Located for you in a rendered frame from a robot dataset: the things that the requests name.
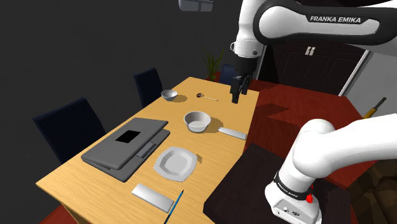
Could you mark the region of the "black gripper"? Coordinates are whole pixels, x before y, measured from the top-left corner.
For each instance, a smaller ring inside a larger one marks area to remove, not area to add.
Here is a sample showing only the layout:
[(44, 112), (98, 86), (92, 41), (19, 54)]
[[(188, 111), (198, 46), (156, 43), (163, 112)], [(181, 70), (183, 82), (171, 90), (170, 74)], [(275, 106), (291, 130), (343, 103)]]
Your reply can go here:
[(241, 83), (241, 94), (247, 94), (248, 87), (252, 81), (253, 73), (256, 71), (257, 63), (257, 57), (236, 57), (235, 70), (237, 71), (237, 76), (232, 78), (230, 85), (230, 93), (232, 94), (232, 102), (234, 104), (237, 104), (239, 101)]

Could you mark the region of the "dark blue chair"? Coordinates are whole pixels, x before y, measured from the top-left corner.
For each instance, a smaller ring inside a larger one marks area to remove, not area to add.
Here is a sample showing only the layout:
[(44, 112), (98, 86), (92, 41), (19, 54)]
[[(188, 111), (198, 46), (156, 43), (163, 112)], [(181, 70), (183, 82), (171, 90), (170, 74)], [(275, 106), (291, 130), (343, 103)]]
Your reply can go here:
[(235, 68), (229, 64), (224, 64), (219, 76), (219, 83), (231, 85), (234, 77), (238, 76)]
[(61, 164), (106, 134), (84, 97), (32, 120)]
[(157, 70), (153, 67), (134, 75), (142, 107), (146, 107), (161, 96), (162, 82)]

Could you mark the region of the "light wooden table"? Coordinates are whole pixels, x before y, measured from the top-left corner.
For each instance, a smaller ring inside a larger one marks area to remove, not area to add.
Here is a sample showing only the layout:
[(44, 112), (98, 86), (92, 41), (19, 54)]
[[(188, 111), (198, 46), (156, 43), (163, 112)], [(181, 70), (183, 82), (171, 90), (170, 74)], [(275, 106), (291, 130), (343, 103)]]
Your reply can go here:
[[(90, 224), (164, 224), (169, 213), (131, 191), (140, 183), (175, 202), (185, 190), (167, 224), (211, 224), (203, 213), (204, 202), (242, 155), (245, 141), (220, 132), (191, 132), (183, 118), (191, 111), (202, 111), (224, 127), (246, 133), (258, 93), (249, 91), (234, 104), (229, 86), (193, 77), (175, 89), (174, 101), (160, 98), (137, 113), (139, 118), (167, 121), (170, 136), (128, 181), (118, 181), (75, 156), (40, 179), (38, 187), (57, 199), (77, 222)], [(198, 93), (219, 101), (198, 98)], [(160, 154), (171, 146), (201, 158), (183, 182), (165, 179), (153, 169)]]

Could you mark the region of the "green potted plant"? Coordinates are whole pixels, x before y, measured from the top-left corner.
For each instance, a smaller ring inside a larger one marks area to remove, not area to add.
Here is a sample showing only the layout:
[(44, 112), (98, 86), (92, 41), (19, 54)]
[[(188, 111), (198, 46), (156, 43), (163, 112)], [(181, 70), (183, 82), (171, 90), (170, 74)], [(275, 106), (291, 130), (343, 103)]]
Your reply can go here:
[(213, 54), (210, 54), (207, 50), (205, 50), (205, 57), (202, 57), (205, 67), (207, 69), (207, 77), (210, 81), (214, 81), (216, 78), (216, 71), (218, 69), (220, 60), (223, 57), (224, 50), (220, 53), (218, 58), (215, 58)]

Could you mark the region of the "small grey bowl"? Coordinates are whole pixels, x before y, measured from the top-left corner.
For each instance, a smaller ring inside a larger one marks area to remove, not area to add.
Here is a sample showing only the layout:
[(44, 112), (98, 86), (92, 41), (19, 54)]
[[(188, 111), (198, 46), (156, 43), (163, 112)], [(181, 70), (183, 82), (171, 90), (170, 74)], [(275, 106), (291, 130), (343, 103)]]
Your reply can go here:
[(178, 96), (178, 93), (175, 90), (163, 90), (161, 96), (166, 101), (173, 101)]

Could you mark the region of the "dark panelled double door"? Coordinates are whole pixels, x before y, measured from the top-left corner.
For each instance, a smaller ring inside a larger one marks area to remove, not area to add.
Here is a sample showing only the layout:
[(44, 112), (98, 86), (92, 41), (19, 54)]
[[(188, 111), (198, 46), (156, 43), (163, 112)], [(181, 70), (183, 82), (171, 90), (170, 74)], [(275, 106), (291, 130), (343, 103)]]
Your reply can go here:
[(337, 95), (364, 50), (327, 41), (288, 41), (266, 47), (258, 79)]

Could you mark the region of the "grey ceiling lamp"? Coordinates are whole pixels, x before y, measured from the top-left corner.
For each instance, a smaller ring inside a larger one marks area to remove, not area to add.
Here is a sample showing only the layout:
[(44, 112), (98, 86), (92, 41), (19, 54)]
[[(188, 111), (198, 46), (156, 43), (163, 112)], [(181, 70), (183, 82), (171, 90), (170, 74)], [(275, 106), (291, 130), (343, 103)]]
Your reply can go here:
[(213, 3), (213, 0), (178, 0), (181, 11), (210, 12), (212, 11)]

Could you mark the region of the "dark robot stand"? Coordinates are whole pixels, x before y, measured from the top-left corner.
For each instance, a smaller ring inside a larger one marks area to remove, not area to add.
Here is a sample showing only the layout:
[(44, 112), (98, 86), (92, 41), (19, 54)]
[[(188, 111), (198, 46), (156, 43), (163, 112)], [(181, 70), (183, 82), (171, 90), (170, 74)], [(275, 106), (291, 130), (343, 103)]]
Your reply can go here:
[[(284, 158), (252, 143), (204, 202), (203, 213), (215, 224), (289, 224), (274, 216), (265, 198)], [(358, 224), (351, 194), (325, 179), (314, 182), (322, 224)]]

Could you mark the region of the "grey square plate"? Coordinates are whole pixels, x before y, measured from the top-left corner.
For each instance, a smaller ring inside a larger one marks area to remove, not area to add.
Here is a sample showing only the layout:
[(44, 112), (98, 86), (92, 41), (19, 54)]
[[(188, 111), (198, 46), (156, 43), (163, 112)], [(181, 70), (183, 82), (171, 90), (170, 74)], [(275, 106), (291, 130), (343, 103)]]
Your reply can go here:
[(171, 146), (157, 158), (153, 169), (165, 179), (183, 182), (194, 171), (197, 156), (192, 152)]

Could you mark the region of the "grey laptop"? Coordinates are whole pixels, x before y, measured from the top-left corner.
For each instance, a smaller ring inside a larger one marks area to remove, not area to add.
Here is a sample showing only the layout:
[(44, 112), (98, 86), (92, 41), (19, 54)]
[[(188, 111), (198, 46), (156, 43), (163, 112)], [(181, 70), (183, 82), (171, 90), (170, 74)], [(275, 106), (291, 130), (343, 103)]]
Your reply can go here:
[(167, 124), (164, 120), (133, 118), (82, 154), (81, 159), (126, 182), (169, 136), (164, 129)]

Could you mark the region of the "blue pen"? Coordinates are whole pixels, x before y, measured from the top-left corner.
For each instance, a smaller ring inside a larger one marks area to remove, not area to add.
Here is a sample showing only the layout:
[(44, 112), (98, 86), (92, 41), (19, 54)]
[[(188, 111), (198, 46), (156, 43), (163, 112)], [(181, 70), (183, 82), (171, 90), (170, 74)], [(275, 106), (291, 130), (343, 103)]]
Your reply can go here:
[(177, 200), (175, 201), (174, 205), (173, 205), (173, 206), (172, 206), (172, 208), (171, 208), (171, 211), (169, 212), (169, 214), (168, 214), (167, 218), (165, 219), (165, 221), (164, 221), (164, 224), (167, 224), (167, 222), (168, 222), (169, 218), (171, 217), (171, 215), (172, 215), (173, 211), (175, 210), (175, 208), (176, 208), (176, 206), (177, 206), (177, 204), (178, 204), (178, 202), (179, 202), (180, 198), (182, 197), (182, 195), (183, 195), (184, 191), (185, 191), (185, 190), (182, 190), (182, 191), (181, 191), (181, 193), (179, 194), (179, 196), (178, 196)]

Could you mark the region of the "flat grey remote control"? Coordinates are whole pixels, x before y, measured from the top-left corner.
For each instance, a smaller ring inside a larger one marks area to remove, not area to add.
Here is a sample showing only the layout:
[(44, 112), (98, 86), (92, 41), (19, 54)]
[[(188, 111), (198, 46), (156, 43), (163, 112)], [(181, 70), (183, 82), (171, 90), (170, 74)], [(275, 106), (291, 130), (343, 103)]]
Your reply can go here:
[(172, 199), (140, 183), (137, 184), (137, 186), (131, 191), (131, 193), (165, 213), (168, 213), (174, 204), (174, 201)]

